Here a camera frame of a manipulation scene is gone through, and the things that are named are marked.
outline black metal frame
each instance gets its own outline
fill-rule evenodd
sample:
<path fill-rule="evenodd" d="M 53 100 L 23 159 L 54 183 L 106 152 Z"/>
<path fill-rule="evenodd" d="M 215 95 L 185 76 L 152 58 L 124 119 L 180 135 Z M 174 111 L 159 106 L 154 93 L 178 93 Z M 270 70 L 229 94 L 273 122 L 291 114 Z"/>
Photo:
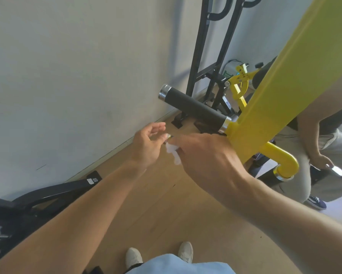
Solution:
<path fill-rule="evenodd" d="M 226 0 L 226 4 L 222 12 L 211 13 L 213 0 L 202 0 L 199 30 L 195 43 L 194 56 L 190 69 L 189 80 L 187 82 L 186 94 L 191 97 L 193 95 L 195 83 L 200 79 L 209 78 L 210 83 L 208 89 L 205 95 L 202 96 L 199 99 L 199 101 L 203 102 L 204 104 L 206 104 L 207 101 L 213 101 L 212 108 L 214 108 L 215 110 L 220 110 L 224 115 L 232 115 L 234 114 L 234 111 L 228 103 L 227 99 L 225 98 L 226 88 L 224 86 L 224 81 L 226 78 L 220 75 L 219 72 L 222 67 L 222 63 L 227 53 L 232 36 L 236 29 L 238 20 L 241 16 L 242 9 L 252 8 L 253 6 L 256 6 L 258 3 L 260 3 L 260 1 L 261 0 L 247 2 L 245 0 L 236 0 L 231 21 L 229 22 L 229 26 L 225 34 L 224 41 L 222 43 L 222 47 L 220 49 L 217 61 L 198 72 L 210 21 L 218 21 L 223 19 L 229 13 L 233 3 L 233 0 Z M 216 97 L 214 98 L 212 89 L 215 83 L 218 84 L 219 90 Z M 182 121 L 186 117 L 186 113 L 181 112 L 180 114 L 175 116 L 174 120 L 172 121 L 172 124 L 179 129 L 182 127 Z"/>
<path fill-rule="evenodd" d="M 0 258 L 101 181 L 97 171 L 86 179 L 26 193 L 13 201 L 0 199 Z M 53 201 L 45 208 L 35 206 Z"/>

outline wooden floor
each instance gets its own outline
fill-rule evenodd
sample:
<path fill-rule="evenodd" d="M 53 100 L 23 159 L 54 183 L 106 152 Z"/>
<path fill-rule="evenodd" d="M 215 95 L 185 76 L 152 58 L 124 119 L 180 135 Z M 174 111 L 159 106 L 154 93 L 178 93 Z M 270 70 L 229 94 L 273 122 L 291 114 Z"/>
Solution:
<path fill-rule="evenodd" d="M 192 119 L 179 130 L 168 121 L 166 131 L 197 132 Z M 105 177 L 129 157 L 131 148 L 96 170 Z M 105 274 L 123 273 L 129 247 L 139 249 L 147 261 L 177 254 L 182 241 L 192 243 L 195 263 L 226 262 L 237 274 L 300 273 L 266 235 L 198 188 L 164 147 L 125 200 L 87 269 L 99 265 Z"/>

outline white tissue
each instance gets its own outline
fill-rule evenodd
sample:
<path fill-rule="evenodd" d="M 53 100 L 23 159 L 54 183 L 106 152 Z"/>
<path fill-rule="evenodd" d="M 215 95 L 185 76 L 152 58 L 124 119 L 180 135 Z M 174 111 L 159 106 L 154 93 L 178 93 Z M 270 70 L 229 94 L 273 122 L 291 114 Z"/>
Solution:
<path fill-rule="evenodd" d="M 181 159 L 179 157 L 179 154 L 176 152 L 178 148 L 179 148 L 178 146 L 172 145 L 166 142 L 166 152 L 173 154 L 173 157 L 175 158 L 174 163 L 176 165 L 181 164 Z"/>

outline yellow gym machine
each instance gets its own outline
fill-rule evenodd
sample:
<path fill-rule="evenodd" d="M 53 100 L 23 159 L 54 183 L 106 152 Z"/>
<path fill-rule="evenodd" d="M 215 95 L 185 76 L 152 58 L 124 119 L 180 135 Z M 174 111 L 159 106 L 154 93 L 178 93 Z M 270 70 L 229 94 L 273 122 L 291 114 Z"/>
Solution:
<path fill-rule="evenodd" d="M 236 122 L 169 85 L 159 98 L 225 133 L 242 163 L 260 152 L 278 162 L 279 180 L 289 180 L 297 160 L 268 141 L 342 75 L 342 0 L 312 2 L 248 105 L 243 95 L 259 70 L 237 68 L 225 83 L 242 111 Z"/>

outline hand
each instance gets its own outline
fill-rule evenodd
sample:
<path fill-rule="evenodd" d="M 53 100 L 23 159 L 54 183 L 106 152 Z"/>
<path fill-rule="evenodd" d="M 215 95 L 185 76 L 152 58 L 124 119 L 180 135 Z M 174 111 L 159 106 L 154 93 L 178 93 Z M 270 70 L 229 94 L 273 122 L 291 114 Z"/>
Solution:
<path fill-rule="evenodd" d="M 333 162 L 326 156 L 318 154 L 316 156 L 310 156 L 310 163 L 313 165 L 315 168 L 318 169 L 326 169 L 327 166 L 326 164 L 329 165 L 329 167 L 333 167 Z"/>
<path fill-rule="evenodd" d="M 157 160 L 161 145 L 167 139 L 167 134 L 162 134 L 165 125 L 165 122 L 150 123 L 134 135 L 131 160 L 141 168 L 146 169 Z M 157 138 L 151 141 L 149 137 L 153 135 Z"/>
<path fill-rule="evenodd" d="M 254 195 L 255 186 L 266 187 L 247 173 L 224 136 L 181 135 L 169 139 L 169 143 L 179 147 L 185 172 L 225 206 L 237 208 Z"/>

